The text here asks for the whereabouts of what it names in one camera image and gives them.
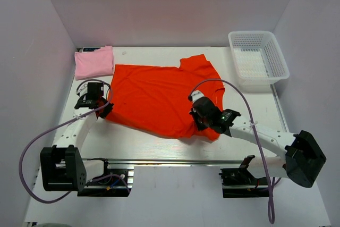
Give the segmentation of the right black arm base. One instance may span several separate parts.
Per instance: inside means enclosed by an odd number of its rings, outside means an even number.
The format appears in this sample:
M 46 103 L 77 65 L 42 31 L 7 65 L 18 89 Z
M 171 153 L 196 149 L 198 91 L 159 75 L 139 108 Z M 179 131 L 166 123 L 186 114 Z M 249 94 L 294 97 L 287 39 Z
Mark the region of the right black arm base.
M 219 176 L 222 181 L 223 198 L 268 198 L 269 187 L 265 174 L 256 178 L 249 172 L 251 163 L 262 159 L 254 155 L 247 156 L 242 163 L 235 167 L 220 168 Z

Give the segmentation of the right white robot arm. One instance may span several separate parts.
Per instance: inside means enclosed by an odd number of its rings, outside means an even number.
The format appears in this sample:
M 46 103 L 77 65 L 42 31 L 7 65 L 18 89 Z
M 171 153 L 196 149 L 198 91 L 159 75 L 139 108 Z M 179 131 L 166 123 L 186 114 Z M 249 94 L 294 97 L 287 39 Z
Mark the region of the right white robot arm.
M 237 111 L 221 111 L 201 92 L 190 96 L 189 100 L 192 102 L 190 114 L 198 130 L 211 129 L 218 134 L 261 145 L 275 154 L 265 160 L 248 156 L 238 168 L 228 171 L 226 178 L 234 183 L 251 184 L 268 173 L 272 177 L 288 178 L 305 188 L 313 186 L 326 156 L 311 133 L 304 130 L 298 134 L 281 132 L 252 124 Z

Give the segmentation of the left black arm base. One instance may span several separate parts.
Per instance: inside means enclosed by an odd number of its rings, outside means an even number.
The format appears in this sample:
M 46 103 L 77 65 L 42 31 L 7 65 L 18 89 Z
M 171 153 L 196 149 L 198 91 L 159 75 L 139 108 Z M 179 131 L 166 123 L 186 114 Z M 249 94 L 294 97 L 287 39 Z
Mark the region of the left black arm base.
M 88 182 L 78 197 L 128 197 L 133 185 L 134 168 L 132 165 L 114 163 L 108 159 L 104 162 L 104 173 Z

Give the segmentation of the orange t-shirt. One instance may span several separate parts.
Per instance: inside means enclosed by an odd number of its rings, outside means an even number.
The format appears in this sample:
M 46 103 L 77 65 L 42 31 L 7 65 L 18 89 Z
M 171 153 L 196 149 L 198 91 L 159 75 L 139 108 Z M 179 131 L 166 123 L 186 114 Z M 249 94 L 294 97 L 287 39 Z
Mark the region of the orange t-shirt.
M 188 95 L 199 90 L 223 108 L 225 87 L 211 62 L 201 55 L 182 58 L 179 67 L 116 65 L 107 120 L 168 138 L 219 138 L 211 129 L 198 131 L 190 115 Z

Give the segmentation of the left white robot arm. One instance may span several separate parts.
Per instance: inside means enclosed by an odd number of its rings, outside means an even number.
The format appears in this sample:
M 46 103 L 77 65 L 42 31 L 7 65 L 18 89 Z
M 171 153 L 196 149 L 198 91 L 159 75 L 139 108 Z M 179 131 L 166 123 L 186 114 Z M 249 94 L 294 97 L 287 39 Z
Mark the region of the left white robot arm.
M 94 178 L 101 184 L 112 179 L 112 170 L 103 159 L 84 160 L 81 147 L 98 119 L 105 119 L 113 103 L 104 98 L 103 81 L 91 79 L 76 89 L 79 99 L 74 107 L 74 121 L 66 126 L 51 147 L 40 152 L 42 184 L 46 191 L 82 191 Z

